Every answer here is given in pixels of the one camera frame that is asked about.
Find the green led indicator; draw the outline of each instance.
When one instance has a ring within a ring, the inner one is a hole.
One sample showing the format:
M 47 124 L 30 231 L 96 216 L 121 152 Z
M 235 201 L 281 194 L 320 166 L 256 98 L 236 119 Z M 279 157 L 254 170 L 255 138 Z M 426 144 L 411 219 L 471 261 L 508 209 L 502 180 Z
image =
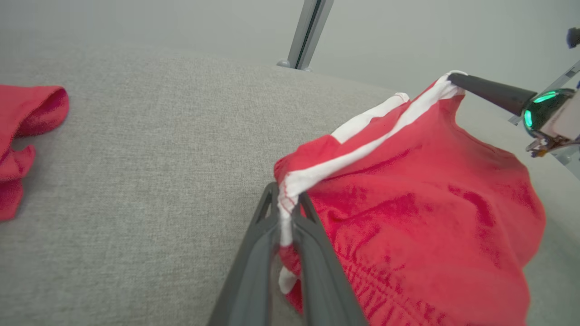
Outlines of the green led indicator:
M 535 99 L 534 103 L 544 102 L 545 100 L 551 99 L 551 98 L 555 97 L 556 95 L 558 95 L 558 94 L 556 93 L 555 90 L 553 90 L 553 91 L 548 92 L 548 93 L 538 97 L 537 99 Z
M 532 112 L 529 110 L 526 110 L 524 113 L 524 121 L 526 126 L 532 127 Z

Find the red cloth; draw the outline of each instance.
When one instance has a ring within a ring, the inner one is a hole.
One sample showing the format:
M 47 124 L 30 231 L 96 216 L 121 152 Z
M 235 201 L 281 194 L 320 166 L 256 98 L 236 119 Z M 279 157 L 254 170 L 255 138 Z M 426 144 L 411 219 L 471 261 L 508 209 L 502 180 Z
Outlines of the red cloth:
M 22 182 L 36 150 L 14 151 L 15 137 L 34 136 L 58 127 L 68 113 L 68 96 L 59 86 L 0 85 L 0 220 L 14 218 L 23 195 Z
M 296 184 L 320 179 L 305 188 L 371 325 L 525 324 L 522 268 L 539 247 L 545 213 L 513 154 L 457 126 L 463 94 L 444 76 L 352 137 L 323 136 L 274 167 L 283 209 Z M 366 156 L 316 175 L 405 119 L 412 122 Z M 280 257 L 300 275 L 292 247 Z M 302 312 L 300 281 L 287 299 Z

